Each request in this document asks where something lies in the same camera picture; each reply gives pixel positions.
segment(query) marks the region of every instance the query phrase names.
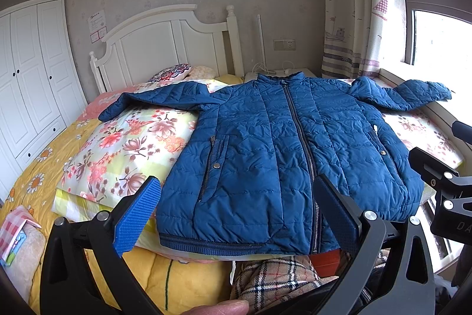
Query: jacket pocket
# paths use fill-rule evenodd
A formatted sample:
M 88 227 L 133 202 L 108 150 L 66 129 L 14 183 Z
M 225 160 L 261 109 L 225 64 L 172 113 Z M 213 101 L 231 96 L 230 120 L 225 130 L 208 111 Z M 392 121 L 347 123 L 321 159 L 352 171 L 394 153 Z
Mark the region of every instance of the jacket pocket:
M 198 194 L 197 202 L 201 202 L 201 200 L 203 199 L 210 177 L 216 177 L 215 174 L 218 174 L 219 177 L 221 173 L 226 149 L 228 147 L 228 139 L 229 136 L 223 136 L 223 139 L 217 139 L 215 136 L 212 136 L 209 139 L 211 148 L 208 154 L 204 179 L 201 183 L 200 193 Z
M 393 161 L 392 156 L 390 155 L 389 150 L 382 144 L 381 140 L 379 139 L 375 130 L 371 130 L 367 132 L 367 137 L 372 142 L 374 147 L 377 149 L 378 153 L 382 156 L 382 159 L 385 163 L 385 166 L 389 170 L 390 174 L 392 175 L 395 182 L 404 185 L 402 178 L 400 177 L 400 173 L 398 172 L 398 168 Z

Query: jacket collar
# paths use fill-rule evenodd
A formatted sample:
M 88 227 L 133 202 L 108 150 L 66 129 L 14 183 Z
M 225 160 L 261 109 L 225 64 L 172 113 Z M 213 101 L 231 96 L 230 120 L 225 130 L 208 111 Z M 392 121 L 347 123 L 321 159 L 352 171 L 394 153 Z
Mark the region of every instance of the jacket collar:
M 302 81 L 303 79 L 305 79 L 305 74 L 303 74 L 301 71 L 299 73 L 295 73 L 295 74 L 285 76 L 285 77 L 268 76 L 268 75 L 262 75 L 262 74 L 257 75 L 258 82 L 265 82 L 265 83 L 272 83 L 272 84 L 280 84 L 283 81 L 285 82 Z

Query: metal bolt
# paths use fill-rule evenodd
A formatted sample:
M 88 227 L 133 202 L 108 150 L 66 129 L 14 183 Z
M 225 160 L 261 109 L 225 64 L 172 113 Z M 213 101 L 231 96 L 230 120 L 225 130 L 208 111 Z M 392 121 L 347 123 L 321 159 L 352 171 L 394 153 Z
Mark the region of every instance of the metal bolt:
M 369 221 L 374 221 L 377 219 L 377 214 L 374 211 L 365 211 L 364 217 Z
M 65 220 L 62 216 L 60 216 L 59 218 L 56 218 L 56 220 L 54 221 L 54 225 L 56 226 L 62 226 L 64 224 Z
M 419 225 L 421 222 L 416 216 L 410 216 L 410 223 L 414 224 L 415 226 Z
M 98 214 L 97 214 L 97 219 L 100 221 L 100 222 L 105 222 L 110 216 L 110 213 L 108 211 L 100 211 Z
M 454 208 L 454 203 L 451 201 L 444 201 L 443 206 L 446 210 L 452 210 Z

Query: wardrobe door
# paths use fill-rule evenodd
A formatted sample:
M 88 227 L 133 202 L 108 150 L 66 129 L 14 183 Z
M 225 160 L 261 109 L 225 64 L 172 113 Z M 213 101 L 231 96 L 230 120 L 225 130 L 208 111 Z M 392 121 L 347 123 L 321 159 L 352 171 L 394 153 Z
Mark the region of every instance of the wardrobe door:
M 0 18 L 0 130 L 14 157 L 36 137 L 17 76 L 11 55 L 8 14 Z
M 21 175 L 21 168 L 0 133 L 0 199 L 5 202 L 11 188 Z
M 62 1 L 38 5 L 38 28 L 42 57 L 56 103 L 67 126 L 86 107 L 65 37 Z
M 10 25 L 21 94 L 36 131 L 41 132 L 59 116 L 59 110 L 42 60 L 36 5 L 13 12 Z

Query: light switch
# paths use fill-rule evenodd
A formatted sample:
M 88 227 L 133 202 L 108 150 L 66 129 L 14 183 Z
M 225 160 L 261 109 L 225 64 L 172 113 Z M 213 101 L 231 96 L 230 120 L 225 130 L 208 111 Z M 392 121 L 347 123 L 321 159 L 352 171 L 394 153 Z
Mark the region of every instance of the light switch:
M 274 50 L 295 50 L 295 39 L 274 40 Z
M 274 41 L 274 50 L 285 50 L 283 39 L 278 39 Z

